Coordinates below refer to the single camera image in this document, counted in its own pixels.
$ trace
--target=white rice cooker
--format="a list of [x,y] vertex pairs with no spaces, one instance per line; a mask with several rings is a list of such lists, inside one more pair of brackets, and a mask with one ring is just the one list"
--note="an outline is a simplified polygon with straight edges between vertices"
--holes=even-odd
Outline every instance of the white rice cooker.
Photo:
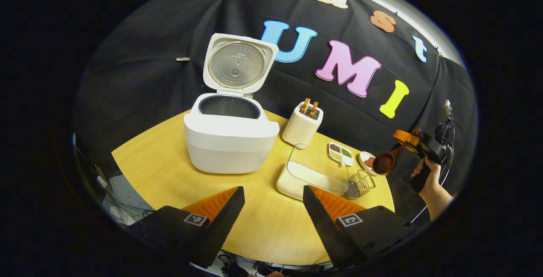
[[256,171],[275,143],[279,124],[245,94],[260,89],[279,51],[245,36],[214,34],[204,62],[204,82],[217,93],[200,95],[185,114],[185,138],[194,167],[219,174]]

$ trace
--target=chopsticks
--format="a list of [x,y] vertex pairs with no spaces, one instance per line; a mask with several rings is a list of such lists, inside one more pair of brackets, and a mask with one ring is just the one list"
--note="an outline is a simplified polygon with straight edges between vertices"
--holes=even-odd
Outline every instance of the chopsticks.
[[311,108],[308,107],[310,101],[311,100],[309,98],[305,100],[304,105],[300,109],[300,113],[304,114],[307,117],[310,117],[311,119],[316,120],[319,116],[319,111],[316,110],[316,107],[319,103],[315,101],[315,103],[313,103],[313,107]]

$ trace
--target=pink letter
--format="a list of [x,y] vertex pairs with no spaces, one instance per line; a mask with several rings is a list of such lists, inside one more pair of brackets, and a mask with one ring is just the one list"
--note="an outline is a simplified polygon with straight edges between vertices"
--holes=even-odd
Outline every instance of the pink letter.
[[334,40],[329,43],[332,46],[332,51],[330,51],[324,67],[317,70],[315,74],[323,80],[332,81],[334,80],[332,71],[337,66],[338,84],[341,85],[355,76],[353,82],[347,84],[347,89],[359,97],[366,97],[368,85],[375,71],[381,67],[381,63],[373,57],[365,56],[353,64],[351,48],[347,44]]

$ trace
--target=wooden table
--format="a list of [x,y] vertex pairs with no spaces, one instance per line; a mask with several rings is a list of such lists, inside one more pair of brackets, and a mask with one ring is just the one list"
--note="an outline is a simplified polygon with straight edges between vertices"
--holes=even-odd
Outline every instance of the wooden table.
[[[330,258],[320,241],[304,204],[281,194],[275,184],[293,146],[281,139],[288,120],[266,111],[279,123],[279,135],[264,165],[249,174],[210,174],[190,162],[185,142],[183,116],[166,120],[129,140],[112,154],[124,176],[153,208],[165,205],[182,208],[234,186],[243,186],[245,205],[234,223],[223,249],[252,259],[285,265],[312,265]],[[316,133],[310,146],[326,151],[334,141],[349,148],[355,165],[349,174],[362,169],[359,150]],[[385,176],[374,176],[376,188],[353,202],[366,207],[383,205],[394,211]]]

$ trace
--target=wire basket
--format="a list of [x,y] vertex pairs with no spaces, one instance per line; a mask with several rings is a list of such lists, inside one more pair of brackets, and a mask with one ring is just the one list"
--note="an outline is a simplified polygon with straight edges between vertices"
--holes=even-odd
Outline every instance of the wire basket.
[[349,177],[349,190],[347,191],[347,198],[359,198],[370,192],[370,190],[373,188],[375,188],[375,182],[372,176],[366,170],[359,169],[355,174]]

